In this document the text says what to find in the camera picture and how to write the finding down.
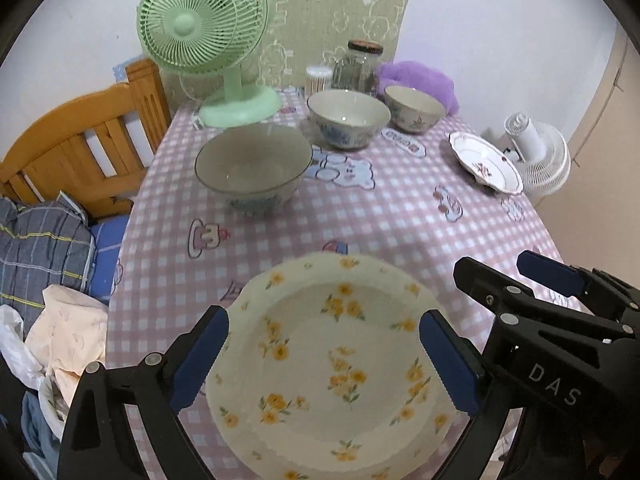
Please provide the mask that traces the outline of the white floor fan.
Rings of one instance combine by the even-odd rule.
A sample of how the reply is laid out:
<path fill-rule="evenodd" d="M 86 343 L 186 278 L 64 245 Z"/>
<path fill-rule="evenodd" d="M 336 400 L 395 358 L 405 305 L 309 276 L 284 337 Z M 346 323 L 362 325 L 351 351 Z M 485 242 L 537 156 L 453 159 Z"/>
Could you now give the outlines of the white floor fan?
<path fill-rule="evenodd" d="M 558 192 L 570 176 L 570 150 L 559 130 L 524 114 L 506 118 L 503 132 L 480 136 L 506 155 L 520 174 L 525 195 L 537 203 Z"/>

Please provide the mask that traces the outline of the pink checkered tablecloth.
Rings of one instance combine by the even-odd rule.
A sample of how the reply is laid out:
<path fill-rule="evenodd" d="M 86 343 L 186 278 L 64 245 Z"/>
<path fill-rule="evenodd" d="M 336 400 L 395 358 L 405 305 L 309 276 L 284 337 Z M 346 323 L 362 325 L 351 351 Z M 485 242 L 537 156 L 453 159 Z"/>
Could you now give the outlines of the pink checkered tablecloth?
<path fill-rule="evenodd" d="M 471 257 L 517 276 L 521 252 L 559 258 L 526 196 L 488 190 L 462 168 L 448 141 L 452 132 L 471 133 L 460 119 L 444 118 L 422 136 L 384 128 L 366 148 L 341 152 L 322 141 L 297 94 L 285 92 L 283 101 L 269 122 L 299 130 L 314 154 L 292 198 L 266 214 L 243 214 L 201 184 L 196 156 L 224 130 L 196 128 L 194 105 L 176 114 L 122 241 L 122 279 L 108 314 L 109 367 L 166 352 L 209 307 L 228 313 L 257 275 L 314 252 L 371 256 L 405 271 L 428 287 L 435 310 L 461 337 L 483 348 L 496 316 L 457 289 L 456 262 Z M 206 400 L 207 376 L 180 414 L 184 430 L 216 478 L 261 479 L 221 437 Z M 462 427 L 456 411 L 437 450 L 404 478 L 434 474 Z"/>

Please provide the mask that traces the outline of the glass jar with lid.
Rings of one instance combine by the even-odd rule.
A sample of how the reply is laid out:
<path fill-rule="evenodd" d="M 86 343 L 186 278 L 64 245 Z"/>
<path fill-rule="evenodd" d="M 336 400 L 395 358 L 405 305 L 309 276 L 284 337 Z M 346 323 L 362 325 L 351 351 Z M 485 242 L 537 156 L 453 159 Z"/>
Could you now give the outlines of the glass jar with lid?
<path fill-rule="evenodd" d="M 374 96 L 376 70 L 383 52 L 384 48 L 375 42 L 349 40 L 346 52 L 334 64 L 331 87 Z"/>

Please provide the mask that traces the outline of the purple plush toy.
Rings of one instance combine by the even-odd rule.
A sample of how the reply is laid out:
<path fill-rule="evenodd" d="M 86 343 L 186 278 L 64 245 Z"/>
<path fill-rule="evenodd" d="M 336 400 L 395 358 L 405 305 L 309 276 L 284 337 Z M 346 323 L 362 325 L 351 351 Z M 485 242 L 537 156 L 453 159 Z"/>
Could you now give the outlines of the purple plush toy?
<path fill-rule="evenodd" d="M 416 61 L 382 63 L 376 69 L 378 94 L 387 86 L 403 86 L 428 94 L 446 108 L 448 115 L 457 115 L 460 105 L 454 92 L 454 82 L 439 70 Z"/>

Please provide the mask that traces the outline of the white plastic bag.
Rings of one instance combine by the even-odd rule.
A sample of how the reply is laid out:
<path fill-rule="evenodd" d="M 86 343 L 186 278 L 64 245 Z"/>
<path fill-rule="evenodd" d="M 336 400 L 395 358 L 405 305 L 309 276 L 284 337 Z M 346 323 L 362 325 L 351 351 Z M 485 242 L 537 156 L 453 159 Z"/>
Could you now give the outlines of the white plastic bag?
<path fill-rule="evenodd" d="M 44 370 L 23 341 L 24 322 L 17 310 L 0 306 L 0 349 L 11 373 L 27 388 L 38 390 Z"/>

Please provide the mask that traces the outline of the ceramic floral bowl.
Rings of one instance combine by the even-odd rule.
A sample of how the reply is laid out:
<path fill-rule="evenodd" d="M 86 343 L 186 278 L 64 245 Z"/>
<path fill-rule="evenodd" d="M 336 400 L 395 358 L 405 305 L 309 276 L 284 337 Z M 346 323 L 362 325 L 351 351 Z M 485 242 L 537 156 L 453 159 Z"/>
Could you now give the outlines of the ceramic floral bowl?
<path fill-rule="evenodd" d="M 290 200 L 314 151 L 299 130 L 272 122 L 229 128 L 206 142 L 195 177 L 243 214 L 266 214 Z"/>
<path fill-rule="evenodd" d="M 366 148 L 390 122 L 390 109 L 383 102 L 352 90 L 317 92 L 307 106 L 323 141 L 343 151 Z"/>
<path fill-rule="evenodd" d="M 390 121 L 402 131 L 423 134 L 447 115 L 441 102 L 428 94 L 390 84 L 384 90 L 384 100 L 390 109 Z"/>

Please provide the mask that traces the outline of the scalloped yellow floral plate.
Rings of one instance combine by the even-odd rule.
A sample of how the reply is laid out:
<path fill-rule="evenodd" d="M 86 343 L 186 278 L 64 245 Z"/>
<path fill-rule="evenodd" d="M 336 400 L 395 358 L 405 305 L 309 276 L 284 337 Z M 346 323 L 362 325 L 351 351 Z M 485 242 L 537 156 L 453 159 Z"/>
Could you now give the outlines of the scalloped yellow floral plate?
<path fill-rule="evenodd" d="M 437 450 L 457 411 L 419 338 L 264 362 L 231 349 L 206 379 L 221 437 L 262 479 L 401 479 Z"/>

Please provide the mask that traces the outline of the white red-rimmed plate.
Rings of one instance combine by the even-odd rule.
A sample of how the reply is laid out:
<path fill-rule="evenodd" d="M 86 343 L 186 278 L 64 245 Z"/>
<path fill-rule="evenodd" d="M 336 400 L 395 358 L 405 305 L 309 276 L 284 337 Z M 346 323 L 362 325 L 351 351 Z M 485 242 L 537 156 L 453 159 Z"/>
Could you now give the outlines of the white red-rimmed plate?
<path fill-rule="evenodd" d="M 460 165 L 477 183 L 506 195 L 523 193 L 520 173 L 498 148 L 476 134 L 462 131 L 450 133 L 448 141 Z"/>

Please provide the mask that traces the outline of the green desk fan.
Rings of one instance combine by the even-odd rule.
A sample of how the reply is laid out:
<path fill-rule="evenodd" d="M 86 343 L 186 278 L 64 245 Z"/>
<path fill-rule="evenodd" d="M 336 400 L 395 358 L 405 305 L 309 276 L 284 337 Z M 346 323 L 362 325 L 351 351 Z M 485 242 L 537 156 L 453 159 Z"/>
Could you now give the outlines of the green desk fan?
<path fill-rule="evenodd" d="M 137 33 L 144 53 L 180 76 L 221 76 L 222 88 L 203 100 L 206 127 L 262 122 L 280 110 L 279 93 L 243 84 L 241 63 L 259 47 L 272 0 L 140 0 Z"/>

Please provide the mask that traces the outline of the blue bed sheet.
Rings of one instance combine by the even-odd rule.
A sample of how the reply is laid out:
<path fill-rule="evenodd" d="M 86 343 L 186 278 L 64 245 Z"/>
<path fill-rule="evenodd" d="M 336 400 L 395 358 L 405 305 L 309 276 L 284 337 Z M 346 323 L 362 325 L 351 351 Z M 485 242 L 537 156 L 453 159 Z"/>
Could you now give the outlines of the blue bed sheet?
<path fill-rule="evenodd" d="M 128 221 L 128 214 L 123 214 L 103 220 L 91 228 L 91 234 L 96 242 L 96 252 L 89 295 L 104 304 L 110 303 L 115 286 L 122 279 L 119 252 Z"/>

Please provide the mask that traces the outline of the grey plaid pillow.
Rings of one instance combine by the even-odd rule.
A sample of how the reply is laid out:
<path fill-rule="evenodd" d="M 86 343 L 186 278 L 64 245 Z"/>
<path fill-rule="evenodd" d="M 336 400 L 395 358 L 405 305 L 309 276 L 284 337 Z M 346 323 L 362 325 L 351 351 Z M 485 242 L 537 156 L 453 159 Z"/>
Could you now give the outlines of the grey plaid pillow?
<path fill-rule="evenodd" d="M 61 192 L 35 205 L 1 200 L 1 302 L 17 310 L 24 332 L 44 309 L 43 289 L 86 292 L 96 242 L 85 209 Z"/>

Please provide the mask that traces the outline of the peach cloth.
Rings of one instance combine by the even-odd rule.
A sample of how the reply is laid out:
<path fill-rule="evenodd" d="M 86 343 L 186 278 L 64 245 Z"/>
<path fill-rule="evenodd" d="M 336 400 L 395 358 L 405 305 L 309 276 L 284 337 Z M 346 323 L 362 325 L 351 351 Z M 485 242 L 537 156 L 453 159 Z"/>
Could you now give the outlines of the peach cloth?
<path fill-rule="evenodd" d="M 107 307 L 62 285 L 48 286 L 42 296 L 44 308 L 26 336 L 26 347 L 71 406 L 86 366 L 105 363 Z"/>

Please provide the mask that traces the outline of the green patterned cardboard panel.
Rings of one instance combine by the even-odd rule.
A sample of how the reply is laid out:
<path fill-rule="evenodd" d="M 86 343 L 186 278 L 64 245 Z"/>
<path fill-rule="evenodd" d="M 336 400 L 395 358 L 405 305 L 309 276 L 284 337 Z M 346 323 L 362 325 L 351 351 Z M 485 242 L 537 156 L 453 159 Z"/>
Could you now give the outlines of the green patterned cardboard panel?
<path fill-rule="evenodd" d="M 272 0 L 267 32 L 241 63 L 242 83 L 300 87 L 308 66 L 334 65 L 353 39 L 380 44 L 382 59 L 389 61 L 397 50 L 407 6 L 408 0 Z M 222 88 L 221 76 L 164 71 L 190 99 L 204 99 Z"/>

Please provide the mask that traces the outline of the large yellow floral plate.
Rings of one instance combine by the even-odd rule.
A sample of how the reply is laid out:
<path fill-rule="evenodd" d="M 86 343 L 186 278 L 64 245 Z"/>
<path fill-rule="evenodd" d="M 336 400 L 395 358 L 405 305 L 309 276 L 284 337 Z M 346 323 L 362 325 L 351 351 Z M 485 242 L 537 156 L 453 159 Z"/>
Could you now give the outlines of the large yellow floral plate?
<path fill-rule="evenodd" d="M 229 347 L 267 362 L 361 347 L 406 335 L 439 303 L 405 271 L 366 255 L 314 252 L 250 280 L 229 307 Z"/>

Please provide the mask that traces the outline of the cotton swab container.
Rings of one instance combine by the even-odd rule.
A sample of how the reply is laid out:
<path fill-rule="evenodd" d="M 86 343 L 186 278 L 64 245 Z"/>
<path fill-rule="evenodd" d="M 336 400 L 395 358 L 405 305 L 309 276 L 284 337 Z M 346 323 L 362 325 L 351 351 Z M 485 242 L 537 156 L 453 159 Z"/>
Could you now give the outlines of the cotton swab container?
<path fill-rule="evenodd" d="M 305 96 L 307 98 L 331 87 L 333 70 L 329 66 L 308 66 L 305 70 L 305 75 Z"/>

